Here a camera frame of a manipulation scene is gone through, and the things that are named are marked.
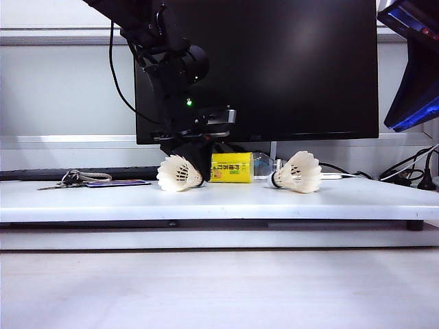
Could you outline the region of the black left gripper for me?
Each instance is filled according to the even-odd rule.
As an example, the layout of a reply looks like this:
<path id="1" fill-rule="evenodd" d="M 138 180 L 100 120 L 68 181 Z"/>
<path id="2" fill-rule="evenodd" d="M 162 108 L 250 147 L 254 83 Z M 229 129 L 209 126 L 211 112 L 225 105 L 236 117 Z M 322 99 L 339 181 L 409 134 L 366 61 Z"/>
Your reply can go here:
<path id="1" fill-rule="evenodd" d="M 184 157 L 198 170 L 204 181 L 211 179 L 211 156 L 214 142 L 180 143 L 165 141 L 228 136 L 236 122 L 237 111 L 228 105 L 199 107 L 190 91 L 206 71 L 191 72 L 175 67 L 146 69 L 152 85 L 154 101 L 161 129 L 158 136 L 160 150 L 167 156 Z"/>

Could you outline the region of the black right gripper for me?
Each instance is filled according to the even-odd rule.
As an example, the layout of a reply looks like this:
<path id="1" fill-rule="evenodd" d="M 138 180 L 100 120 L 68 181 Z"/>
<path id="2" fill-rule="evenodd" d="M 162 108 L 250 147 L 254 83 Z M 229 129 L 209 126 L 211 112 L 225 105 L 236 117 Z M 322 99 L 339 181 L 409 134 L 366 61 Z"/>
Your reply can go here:
<path id="1" fill-rule="evenodd" d="M 438 40 L 438 1 L 397 1 L 394 17 L 407 29 Z M 411 38 L 407 66 L 384 120 L 402 132 L 438 117 L 438 52 Z"/>

